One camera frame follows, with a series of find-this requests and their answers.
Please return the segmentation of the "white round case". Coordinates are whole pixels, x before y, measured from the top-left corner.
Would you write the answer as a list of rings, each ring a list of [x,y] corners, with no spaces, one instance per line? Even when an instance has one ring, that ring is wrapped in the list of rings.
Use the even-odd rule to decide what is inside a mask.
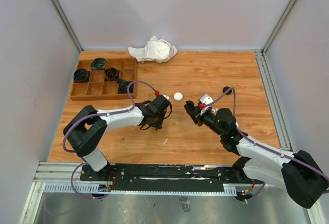
[[[176,92],[174,95],[173,95],[173,98],[175,101],[182,101],[183,100],[183,94],[180,93],[180,92]]]

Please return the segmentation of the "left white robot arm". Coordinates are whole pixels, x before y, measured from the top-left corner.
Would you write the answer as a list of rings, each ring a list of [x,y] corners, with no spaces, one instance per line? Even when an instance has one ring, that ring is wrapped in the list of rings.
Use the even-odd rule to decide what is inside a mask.
[[[93,176],[103,181],[110,175],[109,162],[98,148],[103,135],[128,126],[161,129],[171,112],[172,104],[163,95],[121,109],[100,110],[88,105],[64,128],[63,148],[82,158],[91,167]]]

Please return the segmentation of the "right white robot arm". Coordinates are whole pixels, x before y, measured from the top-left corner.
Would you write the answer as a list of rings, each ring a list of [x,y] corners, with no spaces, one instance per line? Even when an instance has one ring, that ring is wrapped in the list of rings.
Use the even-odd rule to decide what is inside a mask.
[[[193,122],[205,125],[221,138],[223,147],[240,159],[234,164],[233,177],[239,183],[259,180],[285,190],[298,205],[309,209],[328,193],[328,177],[306,151],[284,151],[264,144],[240,131],[228,108],[215,114],[204,103],[184,105]]]

